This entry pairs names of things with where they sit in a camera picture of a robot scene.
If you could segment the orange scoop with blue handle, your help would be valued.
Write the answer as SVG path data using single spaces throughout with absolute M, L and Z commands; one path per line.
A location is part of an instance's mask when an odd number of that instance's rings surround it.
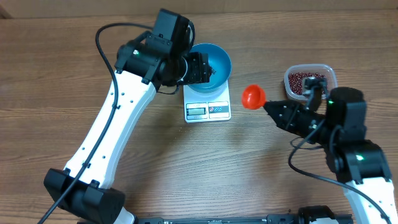
M 267 102 L 265 91 L 256 84 L 247 86 L 241 96 L 241 103 L 244 108 L 257 110 Z

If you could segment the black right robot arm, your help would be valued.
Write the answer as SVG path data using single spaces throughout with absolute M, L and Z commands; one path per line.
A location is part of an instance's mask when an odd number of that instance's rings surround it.
M 306 109 L 294 100 L 269 101 L 267 114 L 278 128 L 296 134 L 303 144 L 319 144 L 326 164 L 336 175 L 329 179 L 293 167 L 314 179 L 339 185 L 358 223 L 397 223 L 392 173 L 380 146 L 365 138 L 367 104 L 363 93 L 355 88 L 332 89 L 325 114 Z

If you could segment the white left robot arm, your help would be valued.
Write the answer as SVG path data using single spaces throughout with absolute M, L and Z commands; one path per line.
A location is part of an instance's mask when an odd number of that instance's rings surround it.
M 63 169 L 50 169 L 44 186 L 53 207 L 85 223 L 136 223 L 113 188 L 129 137 L 162 86 L 207 83 L 213 74 L 207 54 L 193 52 L 195 27 L 186 17 L 161 9 L 152 27 L 120 46 L 109 65 L 112 82 L 85 140 Z

